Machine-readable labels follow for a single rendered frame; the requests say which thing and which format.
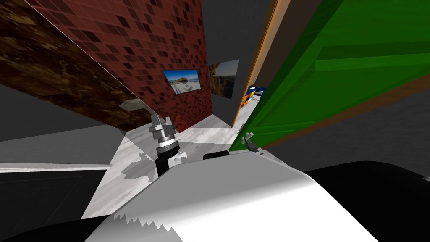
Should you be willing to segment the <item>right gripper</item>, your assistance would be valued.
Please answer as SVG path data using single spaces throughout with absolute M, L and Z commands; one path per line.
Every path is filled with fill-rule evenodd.
M 253 142 L 249 141 L 249 139 L 250 139 L 253 135 L 254 135 L 254 134 L 253 134 L 252 132 L 250 132 L 250 133 L 246 133 L 246 136 L 245 136 L 245 137 L 243 137 L 243 138 L 241 139 L 241 143 L 247 143 L 247 148 L 248 148 L 248 150 L 249 150 L 249 151 L 252 151 L 252 152 L 259 152 L 257 145 L 256 145 L 255 143 L 253 143 Z

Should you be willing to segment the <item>brown cliff wall picture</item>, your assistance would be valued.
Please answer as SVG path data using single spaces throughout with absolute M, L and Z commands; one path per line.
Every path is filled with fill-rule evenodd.
M 208 66 L 212 94 L 231 99 L 236 80 L 239 59 Z

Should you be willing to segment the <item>blue sky wall picture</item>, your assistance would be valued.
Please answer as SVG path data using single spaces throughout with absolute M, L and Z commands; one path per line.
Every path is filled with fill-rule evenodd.
M 163 70 L 163 74 L 176 95 L 201 89 L 196 69 Z

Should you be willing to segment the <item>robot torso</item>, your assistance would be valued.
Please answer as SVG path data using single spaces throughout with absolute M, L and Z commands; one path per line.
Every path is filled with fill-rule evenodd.
M 254 152 L 178 164 L 85 242 L 378 242 L 305 173 Z

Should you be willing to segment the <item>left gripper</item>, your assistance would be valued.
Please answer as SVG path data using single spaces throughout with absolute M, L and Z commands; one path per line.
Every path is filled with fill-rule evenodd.
M 149 127 L 149 132 L 159 135 L 175 135 L 176 130 L 172 124 L 171 118 L 165 118 L 165 124 L 161 125 L 160 118 L 157 114 L 151 115 L 152 127 Z

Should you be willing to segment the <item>green door leaf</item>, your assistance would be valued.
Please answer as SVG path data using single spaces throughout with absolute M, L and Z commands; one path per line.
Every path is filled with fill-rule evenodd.
M 230 147 L 266 146 L 430 74 L 430 0 L 322 0 Z

